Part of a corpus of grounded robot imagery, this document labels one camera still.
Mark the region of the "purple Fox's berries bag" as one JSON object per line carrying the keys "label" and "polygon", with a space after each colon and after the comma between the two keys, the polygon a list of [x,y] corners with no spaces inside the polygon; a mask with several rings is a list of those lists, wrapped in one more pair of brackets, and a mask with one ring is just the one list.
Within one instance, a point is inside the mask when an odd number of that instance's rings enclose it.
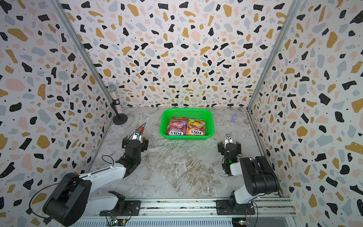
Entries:
{"label": "purple Fox's berries bag", "polygon": [[184,136],[186,135],[188,119],[186,117],[173,116],[167,127],[168,136]]}

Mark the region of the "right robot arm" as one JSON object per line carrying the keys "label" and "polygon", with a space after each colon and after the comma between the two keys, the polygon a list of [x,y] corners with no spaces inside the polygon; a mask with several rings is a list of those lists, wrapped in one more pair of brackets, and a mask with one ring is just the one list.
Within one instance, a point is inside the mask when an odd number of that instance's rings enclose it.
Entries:
{"label": "right robot arm", "polygon": [[265,156],[243,157],[241,144],[227,137],[217,144],[223,156],[222,168],[228,176],[241,176],[244,185],[231,192],[230,207],[250,204],[254,199],[278,192],[279,180]]}

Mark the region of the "orange Fox's fruits bag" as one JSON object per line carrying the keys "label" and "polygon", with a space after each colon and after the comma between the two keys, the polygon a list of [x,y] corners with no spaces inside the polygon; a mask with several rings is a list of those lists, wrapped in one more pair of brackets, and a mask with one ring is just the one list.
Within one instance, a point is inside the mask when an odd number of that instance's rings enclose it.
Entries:
{"label": "orange Fox's fruits bag", "polygon": [[186,135],[205,136],[206,123],[198,119],[189,119],[187,123]]}

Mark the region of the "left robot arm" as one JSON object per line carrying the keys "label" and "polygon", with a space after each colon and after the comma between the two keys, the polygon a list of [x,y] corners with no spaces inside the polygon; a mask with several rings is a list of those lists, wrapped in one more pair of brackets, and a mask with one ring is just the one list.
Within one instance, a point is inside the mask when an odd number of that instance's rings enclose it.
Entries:
{"label": "left robot arm", "polygon": [[109,191],[107,196],[90,198],[90,194],[104,185],[128,177],[141,163],[141,153],[148,148],[148,140],[140,129],[122,140],[125,153],[109,167],[77,175],[66,174],[43,205],[41,217],[45,224],[55,220],[65,227],[76,223],[82,216],[99,213],[101,216],[132,216],[125,196]]}

